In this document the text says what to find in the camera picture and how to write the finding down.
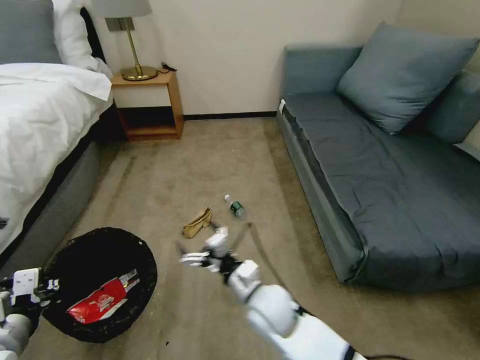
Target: wooden nightstand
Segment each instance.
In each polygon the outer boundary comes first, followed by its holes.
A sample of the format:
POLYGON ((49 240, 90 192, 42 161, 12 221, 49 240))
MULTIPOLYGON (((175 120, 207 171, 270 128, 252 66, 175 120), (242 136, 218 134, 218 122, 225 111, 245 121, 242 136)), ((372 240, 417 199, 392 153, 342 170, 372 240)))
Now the wooden nightstand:
POLYGON ((146 81, 126 81, 118 72, 111 85, 129 141, 182 137, 184 114, 175 72, 158 73, 146 81))

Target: lamp stand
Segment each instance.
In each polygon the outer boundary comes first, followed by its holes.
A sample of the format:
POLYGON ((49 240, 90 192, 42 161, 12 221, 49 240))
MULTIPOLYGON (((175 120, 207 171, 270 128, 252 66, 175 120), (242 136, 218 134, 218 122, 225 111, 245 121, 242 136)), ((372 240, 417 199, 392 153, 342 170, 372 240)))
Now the lamp stand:
POLYGON ((121 77, 124 80, 128 81, 144 81, 155 78, 159 74, 159 71, 151 66, 140 65, 139 58, 137 57, 137 52, 135 51, 132 33, 130 32, 130 27, 127 23, 127 19, 123 18, 122 20, 126 28, 126 33, 128 34, 128 40, 130 41, 131 52, 133 53, 133 58, 135 59, 135 66, 120 70, 121 77))

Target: gray sofa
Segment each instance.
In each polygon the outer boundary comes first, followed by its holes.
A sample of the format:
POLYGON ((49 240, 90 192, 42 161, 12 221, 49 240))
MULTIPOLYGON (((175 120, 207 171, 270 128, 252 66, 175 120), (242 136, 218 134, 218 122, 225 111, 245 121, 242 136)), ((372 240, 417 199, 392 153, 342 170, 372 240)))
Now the gray sofa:
POLYGON ((360 52, 287 46, 277 113, 338 280, 409 292, 480 282, 480 162, 429 130, 461 142, 456 124, 480 117, 480 76, 462 72, 389 135, 336 93, 360 52))

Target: white pillow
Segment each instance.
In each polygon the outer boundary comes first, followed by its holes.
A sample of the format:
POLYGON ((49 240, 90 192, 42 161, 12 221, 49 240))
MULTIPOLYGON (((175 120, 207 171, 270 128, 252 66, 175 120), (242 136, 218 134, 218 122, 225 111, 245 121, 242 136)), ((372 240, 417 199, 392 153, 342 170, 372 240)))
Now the white pillow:
POLYGON ((98 71, 87 38, 87 26, 80 15, 83 0, 52 0, 55 44, 61 61, 70 66, 98 71))

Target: beige carpet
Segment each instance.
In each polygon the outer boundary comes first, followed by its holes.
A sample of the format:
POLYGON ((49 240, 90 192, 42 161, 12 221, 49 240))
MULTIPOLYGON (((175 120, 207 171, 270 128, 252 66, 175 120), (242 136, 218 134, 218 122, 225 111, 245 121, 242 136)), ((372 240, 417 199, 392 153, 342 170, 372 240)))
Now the beige carpet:
MULTIPOLYGON (((71 236, 112 226, 143 238, 158 265, 156 291, 133 327, 104 345, 43 320, 22 359, 279 359, 218 276, 178 263, 175 241, 198 250, 211 234, 182 238, 182 224, 200 209, 211 207, 215 221, 238 232, 226 193, 257 224, 294 296, 363 354, 478 359, 480 289, 409 295, 337 282, 274 119, 190 121, 181 140, 111 145, 102 155, 98 186, 71 236)), ((249 237, 238 253, 274 281, 249 237)))

